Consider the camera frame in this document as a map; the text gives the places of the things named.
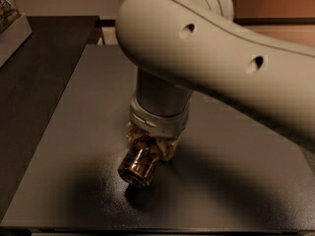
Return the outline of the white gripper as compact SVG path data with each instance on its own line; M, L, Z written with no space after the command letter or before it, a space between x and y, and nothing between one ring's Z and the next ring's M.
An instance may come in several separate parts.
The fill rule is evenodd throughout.
M129 146L148 133L152 137L157 137L161 160L170 161L176 151L179 142L178 137L186 128L190 102L191 99L188 99L184 105L184 110L180 113L173 116L160 116L146 110L138 102L136 95L133 95L129 109L131 121L126 126L126 140Z

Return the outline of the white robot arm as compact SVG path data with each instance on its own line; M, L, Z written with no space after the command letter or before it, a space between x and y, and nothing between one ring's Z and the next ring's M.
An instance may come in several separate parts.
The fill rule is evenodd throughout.
M235 24L231 0L125 0L116 36L138 68L130 119L144 133L179 137L199 91L313 150L313 48Z

